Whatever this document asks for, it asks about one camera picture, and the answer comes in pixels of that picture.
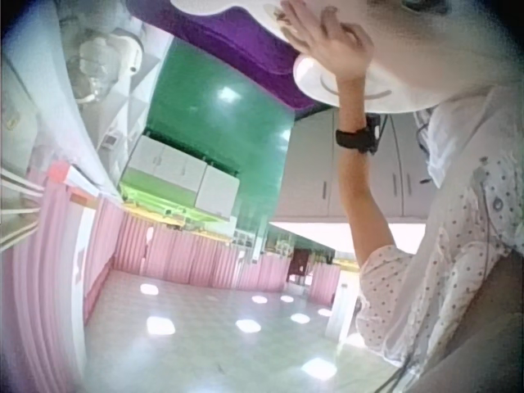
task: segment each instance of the white floor tile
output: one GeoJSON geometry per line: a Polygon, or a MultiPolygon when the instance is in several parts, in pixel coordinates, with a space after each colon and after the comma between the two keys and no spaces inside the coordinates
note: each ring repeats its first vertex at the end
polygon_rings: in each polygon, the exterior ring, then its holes
{"type": "Polygon", "coordinates": [[[395,370],[366,350],[324,337],[322,307],[279,293],[225,291],[177,285],[111,272],[86,330],[86,393],[365,393],[395,370]],[[144,295],[143,283],[158,287],[144,295]],[[265,304],[252,296],[262,295],[265,304]],[[306,324],[293,314],[310,317],[306,324]],[[152,336],[150,316],[169,318],[176,333],[152,336]],[[240,331],[238,319],[260,324],[257,333],[240,331]],[[337,374],[319,382],[300,368],[321,357],[337,374]]]}

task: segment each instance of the white pillar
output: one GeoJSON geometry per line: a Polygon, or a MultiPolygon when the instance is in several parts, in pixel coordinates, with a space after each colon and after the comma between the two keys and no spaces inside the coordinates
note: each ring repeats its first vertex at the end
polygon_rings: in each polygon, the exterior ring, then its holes
{"type": "Polygon", "coordinates": [[[326,337],[336,342],[344,341],[347,338],[359,292],[359,274],[341,271],[332,315],[327,322],[326,337]]]}
{"type": "Polygon", "coordinates": [[[84,377],[84,271],[95,210],[71,197],[65,218],[59,283],[61,288],[61,339],[69,356],[76,383],[84,377]]]}

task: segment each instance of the white cabinet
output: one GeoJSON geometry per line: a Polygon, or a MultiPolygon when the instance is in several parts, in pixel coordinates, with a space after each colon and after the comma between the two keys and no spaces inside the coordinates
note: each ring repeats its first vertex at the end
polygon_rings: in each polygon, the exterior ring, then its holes
{"type": "Polygon", "coordinates": [[[202,160],[142,136],[129,167],[194,192],[196,201],[189,208],[223,219],[231,215],[240,181],[202,160]]]}
{"type": "Polygon", "coordinates": [[[140,137],[137,147],[129,161],[129,166],[146,174],[154,174],[157,161],[164,150],[165,144],[148,137],[140,137]]]}
{"type": "Polygon", "coordinates": [[[219,217],[229,218],[237,198],[239,184],[237,178],[207,166],[195,207],[219,217]]]}
{"type": "MultiPolygon", "coordinates": [[[[337,112],[334,113],[334,124],[334,129],[336,129],[338,124],[337,112]]],[[[332,190],[328,216],[330,221],[345,222],[346,213],[341,204],[337,172],[342,147],[334,142],[333,149],[332,190]]],[[[377,153],[369,157],[369,187],[375,202],[386,218],[390,221],[397,221],[402,216],[400,162],[396,150],[395,135],[389,121],[384,128],[377,153]]]]}
{"type": "Polygon", "coordinates": [[[273,220],[318,220],[328,215],[331,193],[333,111],[295,123],[273,220]]]}
{"type": "Polygon", "coordinates": [[[198,192],[207,164],[148,137],[140,137],[129,166],[198,192]]]}
{"type": "Polygon", "coordinates": [[[198,192],[206,166],[204,161],[166,146],[158,157],[154,175],[166,182],[198,192]]]}
{"type": "Polygon", "coordinates": [[[410,221],[424,221],[429,214],[436,193],[427,173],[426,157],[417,144],[417,125],[412,114],[392,115],[392,122],[399,143],[402,164],[404,217],[410,221]]]}

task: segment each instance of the wrist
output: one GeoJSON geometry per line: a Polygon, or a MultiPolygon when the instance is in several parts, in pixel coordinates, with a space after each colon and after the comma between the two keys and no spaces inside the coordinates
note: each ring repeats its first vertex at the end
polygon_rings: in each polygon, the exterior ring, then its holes
{"type": "Polygon", "coordinates": [[[366,84],[365,76],[357,78],[341,78],[337,77],[337,88],[338,95],[347,94],[347,93],[359,93],[364,92],[364,87],[366,84]]]}
{"type": "Polygon", "coordinates": [[[337,87],[340,102],[339,130],[344,133],[356,133],[366,127],[364,113],[365,78],[337,78],[337,87]]]}

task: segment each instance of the purple ceiling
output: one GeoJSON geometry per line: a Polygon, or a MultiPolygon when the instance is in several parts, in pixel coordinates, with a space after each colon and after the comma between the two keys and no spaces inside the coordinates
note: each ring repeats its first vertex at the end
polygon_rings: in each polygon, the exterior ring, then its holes
{"type": "Polygon", "coordinates": [[[240,8],[213,16],[193,16],[169,0],[128,0],[131,14],[219,58],[254,80],[291,108],[312,110],[318,103],[295,85],[298,53],[240,8]]]}

